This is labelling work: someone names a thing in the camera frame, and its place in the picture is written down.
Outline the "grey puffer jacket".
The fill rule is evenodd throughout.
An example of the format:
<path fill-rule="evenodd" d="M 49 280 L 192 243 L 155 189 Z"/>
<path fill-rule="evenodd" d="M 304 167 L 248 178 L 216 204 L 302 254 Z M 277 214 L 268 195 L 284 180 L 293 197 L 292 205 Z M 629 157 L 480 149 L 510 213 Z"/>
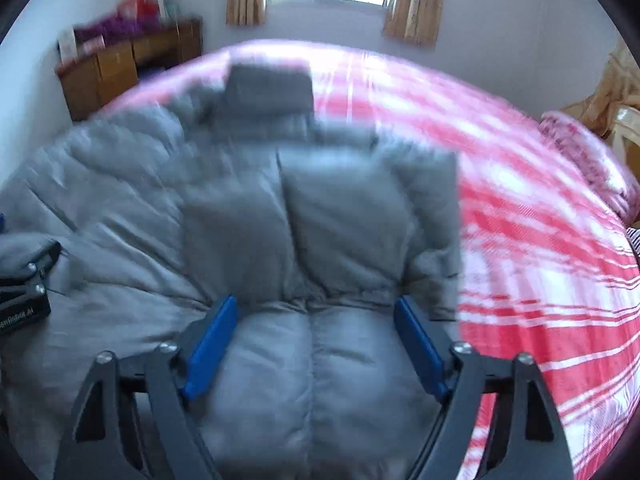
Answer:
<path fill-rule="evenodd" d="M 227 479 L 403 479 L 436 403 L 394 330 L 402 295 L 456 318 L 457 159 L 314 114 L 307 74 L 234 66 L 223 87 L 101 115 L 2 186 L 1 264 L 49 240 L 51 314 L 2 344 L 9 436 L 54 471 L 102 350 L 155 348 L 227 296 L 240 319 L 195 417 Z"/>

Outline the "red plaid bed sheet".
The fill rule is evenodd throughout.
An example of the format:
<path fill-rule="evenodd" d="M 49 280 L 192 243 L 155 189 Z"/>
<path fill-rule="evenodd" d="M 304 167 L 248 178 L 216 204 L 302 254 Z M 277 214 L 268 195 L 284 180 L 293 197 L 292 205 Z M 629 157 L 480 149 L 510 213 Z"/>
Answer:
<path fill-rule="evenodd" d="M 459 155 L 461 328 L 494 356 L 530 352 L 550 382 L 576 477 L 600 474 L 639 405 L 639 269 L 620 218 L 503 99 L 400 58 L 255 40 L 142 82 L 111 109 L 220 81 L 239 58 L 310 69 L 321 116 L 407 131 Z"/>

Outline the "brown wooden desk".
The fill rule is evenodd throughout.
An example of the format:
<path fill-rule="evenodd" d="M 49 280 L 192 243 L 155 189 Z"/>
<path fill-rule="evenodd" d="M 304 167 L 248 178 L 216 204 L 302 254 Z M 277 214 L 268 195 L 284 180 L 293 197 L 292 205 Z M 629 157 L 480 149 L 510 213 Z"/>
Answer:
<path fill-rule="evenodd" d="M 203 52 L 202 20 L 183 18 L 157 32 L 97 50 L 59 65 L 70 119 L 82 122 L 142 79 L 189 62 Z"/>

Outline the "striped pillow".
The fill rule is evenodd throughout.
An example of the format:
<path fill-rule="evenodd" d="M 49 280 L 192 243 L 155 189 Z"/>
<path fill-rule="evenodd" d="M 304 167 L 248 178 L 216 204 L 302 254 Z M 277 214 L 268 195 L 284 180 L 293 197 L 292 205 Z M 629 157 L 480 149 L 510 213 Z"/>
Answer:
<path fill-rule="evenodd" d="M 626 237 L 634 254 L 640 256 L 640 230 L 638 228 L 626 229 Z"/>

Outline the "white carton on desk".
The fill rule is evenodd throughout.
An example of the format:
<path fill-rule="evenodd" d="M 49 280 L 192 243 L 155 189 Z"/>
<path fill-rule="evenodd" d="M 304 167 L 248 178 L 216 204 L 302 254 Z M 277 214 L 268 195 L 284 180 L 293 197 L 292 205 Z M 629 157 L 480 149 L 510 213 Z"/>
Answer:
<path fill-rule="evenodd" d="M 62 63 L 73 61 L 78 57 L 76 36 L 73 29 L 63 30 L 58 35 L 58 52 Z"/>

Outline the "purple garment on desk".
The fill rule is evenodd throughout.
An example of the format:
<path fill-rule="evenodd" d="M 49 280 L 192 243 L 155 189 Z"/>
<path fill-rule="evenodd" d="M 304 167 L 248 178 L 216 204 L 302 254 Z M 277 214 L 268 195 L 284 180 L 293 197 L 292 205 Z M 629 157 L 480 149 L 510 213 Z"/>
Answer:
<path fill-rule="evenodd" d="M 136 38 L 158 32 L 163 24 L 158 18 L 123 18 L 114 14 L 102 21 L 74 28 L 75 39 L 78 44 L 84 44 L 94 38 L 102 37 L 106 44 L 117 44 L 131 38 Z"/>

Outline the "pink folded blanket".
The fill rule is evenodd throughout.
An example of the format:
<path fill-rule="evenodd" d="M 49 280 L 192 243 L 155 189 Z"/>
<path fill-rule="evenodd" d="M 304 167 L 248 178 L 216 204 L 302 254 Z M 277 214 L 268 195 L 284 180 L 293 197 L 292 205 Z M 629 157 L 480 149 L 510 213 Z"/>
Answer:
<path fill-rule="evenodd" d="M 590 190 L 625 226 L 632 226 L 638 220 L 639 182 L 600 138 L 577 119 L 562 112 L 544 113 L 539 130 L 577 167 Z"/>

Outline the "wooden headboard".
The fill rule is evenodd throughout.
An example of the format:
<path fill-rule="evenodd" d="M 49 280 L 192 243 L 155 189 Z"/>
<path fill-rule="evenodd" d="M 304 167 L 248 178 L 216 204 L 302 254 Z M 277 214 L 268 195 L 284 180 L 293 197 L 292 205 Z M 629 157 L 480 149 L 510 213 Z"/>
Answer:
<path fill-rule="evenodd" d="M 608 137 L 611 148 L 634 176 L 640 178 L 640 113 L 631 106 L 616 107 Z"/>

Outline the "red box on desk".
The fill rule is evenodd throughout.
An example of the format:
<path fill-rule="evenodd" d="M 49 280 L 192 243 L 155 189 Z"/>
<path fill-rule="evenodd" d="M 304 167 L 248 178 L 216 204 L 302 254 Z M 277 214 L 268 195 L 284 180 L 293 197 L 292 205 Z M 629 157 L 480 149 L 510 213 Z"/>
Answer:
<path fill-rule="evenodd" d="M 160 16 L 160 5 L 157 0 L 122 0 L 116 11 L 126 20 L 154 20 Z"/>

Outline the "yellow drape by headboard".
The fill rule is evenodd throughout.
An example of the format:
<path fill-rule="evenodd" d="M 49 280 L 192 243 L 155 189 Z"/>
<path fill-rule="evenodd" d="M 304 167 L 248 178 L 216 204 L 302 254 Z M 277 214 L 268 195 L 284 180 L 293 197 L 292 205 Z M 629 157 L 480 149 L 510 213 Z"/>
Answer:
<path fill-rule="evenodd" d="M 562 112 L 581 122 L 600 138 L 613 129 L 621 106 L 639 108 L 639 65 L 622 37 L 608 55 L 602 76 L 591 96 L 567 105 Z"/>

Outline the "right beige curtain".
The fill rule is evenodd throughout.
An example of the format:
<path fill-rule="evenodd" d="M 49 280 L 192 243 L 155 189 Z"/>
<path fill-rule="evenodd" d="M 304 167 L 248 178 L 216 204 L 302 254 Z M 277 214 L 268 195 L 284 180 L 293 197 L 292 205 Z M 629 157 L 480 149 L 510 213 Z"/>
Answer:
<path fill-rule="evenodd" d="M 444 0 L 390 0 L 383 28 L 388 38 L 435 47 Z"/>

